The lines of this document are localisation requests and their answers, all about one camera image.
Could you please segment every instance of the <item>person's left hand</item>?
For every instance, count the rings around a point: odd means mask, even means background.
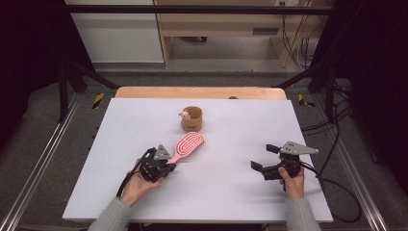
[[[136,202],[142,199],[151,190],[160,187],[163,178],[160,178],[155,183],[148,182],[144,180],[139,172],[139,168],[136,173],[130,178],[125,188],[123,189],[122,197],[120,198],[123,203],[128,206],[133,206]]]

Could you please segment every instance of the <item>person's right hand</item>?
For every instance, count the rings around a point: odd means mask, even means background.
[[[283,179],[279,179],[281,185],[285,184],[286,193],[289,199],[298,199],[304,197],[305,175],[304,168],[300,168],[300,172],[292,178],[284,167],[278,168],[279,174]]]

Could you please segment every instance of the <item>metal rail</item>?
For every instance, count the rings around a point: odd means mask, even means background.
[[[333,15],[349,9],[332,7],[247,7],[247,6],[150,6],[150,5],[46,5],[45,9],[68,13],[222,13]]]
[[[12,208],[9,210],[6,217],[1,222],[1,231],[13,231],[17,226],[25,209],[27,208],[28,203],[30,202],[30,199],[33,197],[33,194],[38,186],[39,181],[41,180],[43,173],[47,169],[47,166],[55,153],[55,150],[57,149],[58,144],[60,143],[60,140],[63,137],[69,122],[75,114],[81,98],[81,93],[74,93],[74,97],[71,100],[69,106],[68,115],[66,116],[65,120],[60,122],[54,130],[53,135],[42,151],[42,154],[39,157],[36,166],[34,167],[23,189],[18,195],[18,198],[15,200]]]
[[[315,96],[316,105],[319,108],[319,111],[323,117],[325,117],[324,103],[322,96]],[[333,127],[329,129],[330,137],[334,140],[336,138],[336,128]],[[366,184],[363,181],[357,167],[353,164],[353,161],[350,158],[350,155],[347,152],[347,149],[344,146],[343,140],[341,137],[338,139],[337,148],[339,150],[339,159],[344,167],[345,174],[347,175],[348,180],[350,181],[351,187],[356,193],[356,197],[359,200],[361,207],[364,210],[364,213],[367,217],[371,229],[376,231],[387,231],[387,225],[382,218],[377,206],[375,205],[374,200],[371,197],[370,191],[367,188]]]

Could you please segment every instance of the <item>brown cup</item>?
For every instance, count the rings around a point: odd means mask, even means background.
[[[190,115],[190,118],[181,119],[181,127],[186,132],[198,132],[203,124],[203,112],[200,108],[189,106],[185,108]]]

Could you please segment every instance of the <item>gray floor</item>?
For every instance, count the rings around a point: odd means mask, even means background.
[[[118,65],[99,66],[100,73],[120,85],[126,86],[256,86],[270,87],[293,77],[299,70],[292,65],[288,69],[279,67],[267,39],[209,38],[206,43],[198,38],[179,38],[174,41],[172,61],[168,69],[162,66]],[[47,165],[37,189],[18,223],[22,225],[46,225],[59,227],[87,227],[86,223],[74,223],[61,219],[66,200],[75,186],[76,180],[87,158],[93,136],[102,121],[114,90],[100,86],[87,78],[89,88],[81,94],[78,109],[64,132],[53,158]],[[307,91],[308,80],[304,80],[286,94],[293,107],[300,127],[317,124],[324,120],[318,107],[298,104],[298,95],[305,96],[307,102],[314,102],[319,95]],[[348,87],[346,81],[341,85]],[[101,105],[92,109],[97,93],[104,92]],[[13,134],[13,139],[1,150],[0,155],[0,218],[4,218],[57,126],[59,117],[58,86],[51,85],[33,93],[29,110]],[[353,117],[341,121],[341,138],[348,153],[367,185],[388,230],[408,230],[408,198],[386,166],[371,160],[371,149]],[[318,148],[322,155],[313,157],[316,169],[324,162],[332,145],[329,131],[307,136],[308,145]],[[350,181],[335,151],[324,173],[324,177],[341,183],[351,190]],[[327,201],[332,213],[341,218],[354,218],[357,206],[353,199],[334,185],[326,184]],[[324,230],[372,230],[365,215],[357,222],[347,223],[335,218],[333,223],[324,223]],[[284,230],[284,224],[272,224],[270,230]]]

